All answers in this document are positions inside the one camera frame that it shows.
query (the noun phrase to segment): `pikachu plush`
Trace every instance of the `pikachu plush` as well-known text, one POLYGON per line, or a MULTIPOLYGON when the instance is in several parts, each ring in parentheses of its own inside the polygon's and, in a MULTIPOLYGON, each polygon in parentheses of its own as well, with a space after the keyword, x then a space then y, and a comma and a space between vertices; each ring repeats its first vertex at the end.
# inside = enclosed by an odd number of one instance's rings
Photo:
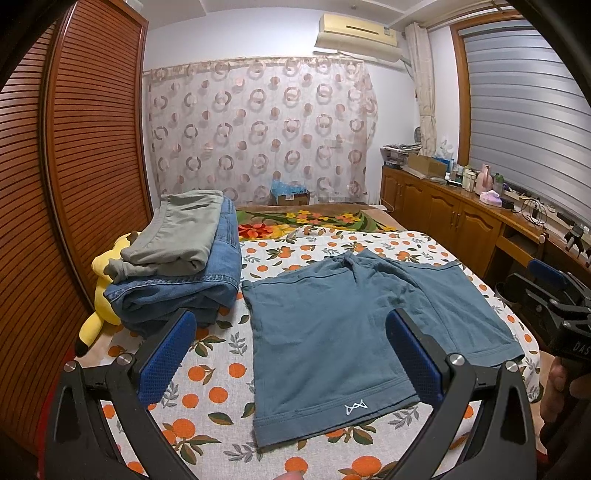
POLYGON ((130 246, 137 236, 138 234, 136 232, 120 236, 116 240, 112 250, 99 255, 92 261, 92 271, 98 276, 95 289, 95 312, 86 319, 80 329, 80 333, 74 344, 74 351, 77 356, 84 356, 88 353, 91 345, 99 336, 104 322, 113 325, 121 324, 121 320, 103 296, 106 288, 113 282, 103 271, 109 263, 109 259, 121 258, 121 251, 130 246))

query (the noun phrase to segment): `teal shorts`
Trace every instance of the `teal shorts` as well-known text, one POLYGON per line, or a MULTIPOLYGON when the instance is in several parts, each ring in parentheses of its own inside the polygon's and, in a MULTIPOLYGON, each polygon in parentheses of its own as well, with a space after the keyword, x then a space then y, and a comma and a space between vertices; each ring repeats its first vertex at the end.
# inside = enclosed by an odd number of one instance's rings
POLYGON ((242 291, 252 313, 259 447, 360 424, 418 401, 386 338, 394 308, 474 365, 524 354, 456 262, 399 262, 366 249, 245 280, 242 291))

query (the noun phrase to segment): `yellow flower print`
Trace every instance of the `yellow flower print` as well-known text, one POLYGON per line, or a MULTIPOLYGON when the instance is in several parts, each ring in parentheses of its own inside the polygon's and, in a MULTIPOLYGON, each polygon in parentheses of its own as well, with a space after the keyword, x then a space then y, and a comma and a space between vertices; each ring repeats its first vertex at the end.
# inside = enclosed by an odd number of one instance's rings
POLYGON ((273 230, 273 233, 270 235, 271 238, 281 238, 295 230, 295 227, 286 223, 282 223, 281 225, 271 225, 270 228, 273 230))

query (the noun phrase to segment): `sheer patterned curtain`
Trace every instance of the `sheer patterned curtain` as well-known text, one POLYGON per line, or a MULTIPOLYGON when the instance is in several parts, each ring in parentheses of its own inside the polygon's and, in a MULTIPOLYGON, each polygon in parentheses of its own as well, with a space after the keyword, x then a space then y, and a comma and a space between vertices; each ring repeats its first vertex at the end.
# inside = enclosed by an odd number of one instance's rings
POLYGON ((218 189, 268 203, 273 179, 317 202, 363 202, 377 103, 362 61, 239 59, 149 72, 158 193, 218 189))
POLYGON ((421 117, 420 154, 431 156, 437 148, 437 128, 435 125, 435 75, 433 56, 427 29, 413 23, 406 27, 408 51, 414 70, 414 86, 417 90, 418 113, 421 117))

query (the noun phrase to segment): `gray roller blind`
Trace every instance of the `gray roller blind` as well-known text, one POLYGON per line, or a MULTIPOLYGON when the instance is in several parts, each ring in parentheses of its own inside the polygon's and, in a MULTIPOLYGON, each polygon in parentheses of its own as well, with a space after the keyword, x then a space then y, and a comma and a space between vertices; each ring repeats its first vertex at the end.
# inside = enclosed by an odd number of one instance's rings
POLYGON ((526 20, 460 31, 472 103, 470 164, 488 164, 591 222, 591 108, 526 20))

